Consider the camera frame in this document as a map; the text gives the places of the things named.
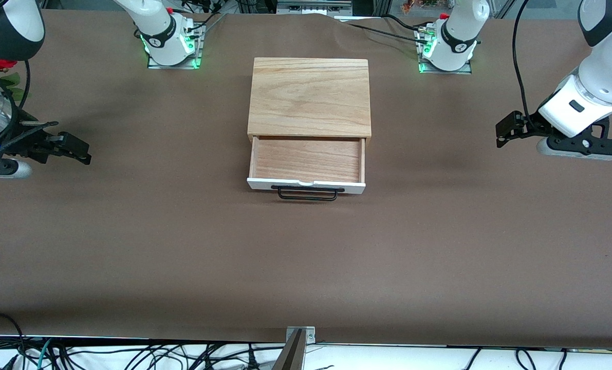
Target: black metal handle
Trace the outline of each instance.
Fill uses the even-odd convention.
[[[315,201],[334,201],[338,198],[338,193],[345,192],[344,188],[311,188],[311,187],[279,187],[272,185],[272,189],[278,190],[278,197],[285,200],[315,200]],[[285,195],[284,192],[299,192],[299,193],[322,193],[331,194],[331,196],[312,196],[312,195]]]

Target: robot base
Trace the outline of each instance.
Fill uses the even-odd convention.
[[[200,68],[200,59],[203,56],[203,44],[205,41],[205,28],[206,26],[201,26],[197,30],[191,31],[188,36],[193,37],[193,40],[186,40],[186,44],[191,49],[194,49],[193,54],[188,56],[184,61],[178,63],[177,65],[165,66],[157,63],[151,55],[146,50],[146,54],[148,54],[148,68],[149,69],[199,69]]]
[[[431,33],[427,32],[427,29],[428,28],[420,28],[417,31],[413,31],[413,35],[416,36],[416,40],[426,40],[427,42],[431,42],[433,36]],[[436,68],[423,56],[425,49],[430,47],[430,45],[431,44],[416,43],[416,51],[418,52],[418,69],[420,73],[443,73],[444,75],[470,75],[472,73],[470,61],[467,61],[463,67],[459,68],[458,70],[448,71]]]

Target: green leaf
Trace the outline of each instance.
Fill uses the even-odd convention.
[[[12,87],[9,89],[11,91],[11,96],[15,101],[22,100],[22,94],[24,94],[24,90],[18,87]]]
[[[20,83],[20,75],[18,72],[16,72],[12,73],[11,75],[2,76],[0,77],[0,80],[7,81],[5,82],[7,86],[18,85]]]

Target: red flower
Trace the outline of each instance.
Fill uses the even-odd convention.
[[[0,69],[12,68],[16,63],[17,61],[5,61],[5,59],[0,59]]]

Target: wooden drawer cabinet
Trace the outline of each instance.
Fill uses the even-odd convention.
[[[256,58],[247,134],[252,189],[361,194],[367,60]]]

